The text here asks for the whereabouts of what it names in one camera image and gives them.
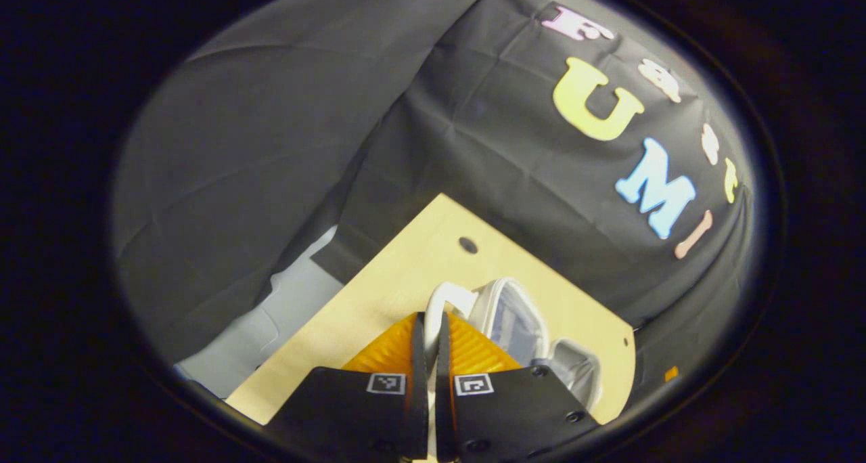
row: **wooden board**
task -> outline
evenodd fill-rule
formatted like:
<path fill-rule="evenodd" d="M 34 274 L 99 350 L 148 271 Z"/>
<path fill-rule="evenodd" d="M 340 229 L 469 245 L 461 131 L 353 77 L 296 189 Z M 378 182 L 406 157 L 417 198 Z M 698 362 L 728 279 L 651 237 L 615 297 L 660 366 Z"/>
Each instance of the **wooden board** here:
<path fill-rule="evenodd" d="M 458 243 L 472 239 L 476 254 Z M 424 311 L 436 285 L 481 287 L 517 279 L 547 321 L 550 339 L 571 338 L 601 364 L 601 424 L 622 411 L 635 374 L 634 336 L 622 321 L 501 232 L 440 194 L 321 311 L 226 399 L 266 424 L 312 368 L 342 367 L 406 315 Z"/>

